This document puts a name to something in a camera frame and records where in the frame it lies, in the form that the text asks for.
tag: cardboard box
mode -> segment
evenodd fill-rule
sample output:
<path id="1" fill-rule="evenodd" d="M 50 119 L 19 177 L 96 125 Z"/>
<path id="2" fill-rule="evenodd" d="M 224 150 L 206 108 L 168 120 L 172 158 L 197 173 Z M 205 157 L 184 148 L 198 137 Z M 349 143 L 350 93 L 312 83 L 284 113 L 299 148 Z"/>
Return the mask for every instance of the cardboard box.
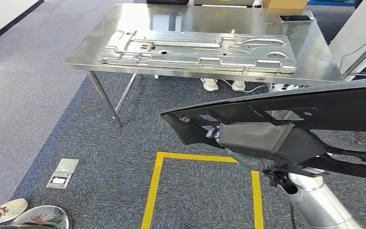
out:
<path id="1" fill-rule="evenodd" d="M 303 10 L 308 0 L 263 0 L 263 8 L 282 10 Z"/>

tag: smartphone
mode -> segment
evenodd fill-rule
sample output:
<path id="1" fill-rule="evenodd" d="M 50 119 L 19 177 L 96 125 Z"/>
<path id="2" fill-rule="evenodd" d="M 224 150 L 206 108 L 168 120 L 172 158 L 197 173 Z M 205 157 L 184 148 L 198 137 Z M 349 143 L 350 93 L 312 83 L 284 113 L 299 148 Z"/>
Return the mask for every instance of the smartphone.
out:
<path id="1" fill-rule="evenodd" d="M 282 15 L 279 16 L 281 22 L 309 22 L 312 19 L 308 15 Z"/>

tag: person's foot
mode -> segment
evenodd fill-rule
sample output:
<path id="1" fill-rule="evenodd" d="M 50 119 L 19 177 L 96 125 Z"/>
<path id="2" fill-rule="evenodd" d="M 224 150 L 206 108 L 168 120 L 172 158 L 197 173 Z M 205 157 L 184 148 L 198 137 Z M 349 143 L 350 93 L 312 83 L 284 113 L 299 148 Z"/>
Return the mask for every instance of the person's foot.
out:
<path id="1" fill-rule="evenodd" d="M 201 78 L 200 80 L 201 80 L 201 82 L 203 82 L 203 88 L 206 91 L 209 91 L 209 92 L 218 91 L 217 80 L 215 80 L 215 79 L 204 79 L 204 78 Z"/>
<path id="2" fill-rule="evenodd" d="M 246 89 L 246 84 L 244 81 L 235 80 L 231 87 L 234 91 L 244 92 Z"/>
<path id="3" fill-rule="evenodd" d="M 27 208 L 26 199 L 15 199 L 0 206 L 0 224 L 21 215 Z"/>
<path id="4" fill-rule="evenodd" d="M 282 92 L 282 91 L 290 91 L 293 89 L 298 89 L 299 85 L 293 85 L 293 84 L 282 84 L 282 83 L 273 83 L 272 89 L 273 92 Z"/>

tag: floor marking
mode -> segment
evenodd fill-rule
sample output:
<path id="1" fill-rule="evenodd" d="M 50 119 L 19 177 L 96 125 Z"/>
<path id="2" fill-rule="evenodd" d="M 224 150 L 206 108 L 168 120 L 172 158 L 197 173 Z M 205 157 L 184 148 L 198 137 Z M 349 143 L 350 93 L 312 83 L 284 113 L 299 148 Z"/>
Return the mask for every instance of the floor marking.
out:
<path id="1" fill-rule="evenodd" d="M 161 169 L 163 163 L 163 154 L 156 154 L 155 165 L 153 166 L 151 185 L 149 186 L 148 199 L 142 219 L 141 229 L 149 229 L 152 221 L 153 208 L 155 207 L 156 192 L 158 191 L 159 178 L 161 178 Z"/>
<path id="2" fill-rule="evenodd" d="M 162 154 L 163 157 L 174 158 L 174 159 L 238 163 L 235 159 L 233 159 L 230 156 L 209 156 L 209 155 L 197 155 L 197 154 L 177 154 L 177 153 L 168 153 L 168 152 L 158 152 L 158 154 Z"/>
<path id="3" fill-rule="evenodd" d="M 150 229 L 153 209 L 155 207 L 156 193 L 158 191 L 159 179 L 161 178 L 161 170 L 164 158 L 197 160 L 197 161 L 215 161 L 238 163 L 230 156 L 209 156 L 196 154 L 178 154 L 169 152 L 157 152 L 155 165 L 153 167 L 152 179 L 149 186 L 148 199 L 145 206 L 144 217 L 142 219 L 141 229 Z M 254 228 L 263 229 L 263 212 L 262 212 L 262 194 L 260 190 L 259 172 L 251 172 L 253 210 L 254 210 Z"/>
<path id="4" fill-rule="evenodd" d="M 263 229 L 262 192 L 260 188 L 260 176 L 258 171 L 252 171 L 252 194 L 254 229 Z"/>

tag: aluminum plate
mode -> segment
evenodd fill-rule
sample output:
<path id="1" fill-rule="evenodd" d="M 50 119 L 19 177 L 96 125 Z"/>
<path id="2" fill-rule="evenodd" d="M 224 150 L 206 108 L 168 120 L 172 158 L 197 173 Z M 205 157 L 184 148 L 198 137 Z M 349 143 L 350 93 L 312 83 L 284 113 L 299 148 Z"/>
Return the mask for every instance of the aluminum plate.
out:
<path id="1" fill-rule="evenodd" d="M 287 36 L 179 31 L 116 31 L 102 63 L 238 72 L 293 73 Z"/>

